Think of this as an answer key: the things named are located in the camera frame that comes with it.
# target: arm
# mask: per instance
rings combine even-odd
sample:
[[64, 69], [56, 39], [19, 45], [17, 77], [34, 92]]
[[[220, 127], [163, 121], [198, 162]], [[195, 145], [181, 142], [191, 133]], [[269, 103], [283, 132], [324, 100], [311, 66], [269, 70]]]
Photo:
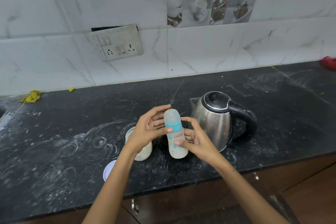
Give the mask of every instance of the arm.
[[115, 223], [135, 156], [154, 138], [172, 132], [171, 128], [164, 128], [161, 112], [169, 107], [154, 107], [140, 117], [82, 224]]
[[252, 223], [289, 224], [218, 152], [196, 119], [182, 117], [181, 120], [190, 122], [194, 130], [185, 129], [186, 141], [179, 140], [174, 144], [190, 150], [217, 170]]

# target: red object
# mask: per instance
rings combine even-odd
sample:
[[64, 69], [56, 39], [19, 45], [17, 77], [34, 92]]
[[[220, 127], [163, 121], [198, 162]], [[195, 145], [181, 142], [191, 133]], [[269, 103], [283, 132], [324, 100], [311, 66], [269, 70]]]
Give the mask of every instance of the red object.
[[324, 57], [321, 59], [321, 65], [326, 68], [336, 70], [336, 58], [332, 58], [330, 56]]

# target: kettle spout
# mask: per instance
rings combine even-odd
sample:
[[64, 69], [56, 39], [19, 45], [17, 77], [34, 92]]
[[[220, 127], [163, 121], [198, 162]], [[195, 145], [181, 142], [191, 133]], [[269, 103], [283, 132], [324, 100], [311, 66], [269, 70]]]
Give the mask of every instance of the kettle spout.
[[197, 109], [197, 103], [200, 98], [191, 98], [190, 100], [190, 108], [191, 108], [191, 117], [193, 117], [194, 112]]

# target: small yellow and green object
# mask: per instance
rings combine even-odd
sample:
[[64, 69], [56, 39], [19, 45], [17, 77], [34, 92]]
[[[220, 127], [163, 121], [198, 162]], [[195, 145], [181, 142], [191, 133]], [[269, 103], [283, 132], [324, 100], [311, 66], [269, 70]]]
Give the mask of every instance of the small yellow and green object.
[[23, 97], [20, 102], [35, 103], [41, 98], [41, 92], [38, 90], [32, 90], [29, 95]]

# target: hand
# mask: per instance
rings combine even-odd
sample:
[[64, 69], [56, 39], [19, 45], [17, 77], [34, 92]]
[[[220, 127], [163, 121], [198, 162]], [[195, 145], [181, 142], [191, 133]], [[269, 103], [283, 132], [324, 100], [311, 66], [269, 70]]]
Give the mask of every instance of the hand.
[[165, 128], [163, 121], [163, 110], [169, 109], [171, 105], [157, 106], [142, 115], [128, 139], [125, 147], [132, 152], [139, 153], [142, 148], [149, 144], [155, 137], [166, 135], [173, 132], [172, 128]]
[[195, 118], [181, 117], [181, 120], [191, 123], [194, 129], [185, 128], [185, 141], [175, 141], [175, 145], [190, 150], [198, 158], [208, 162], [210, 165], [213, 165], [218, 158], [223, 157], [205, 134], [204, 130], [201, 129]]

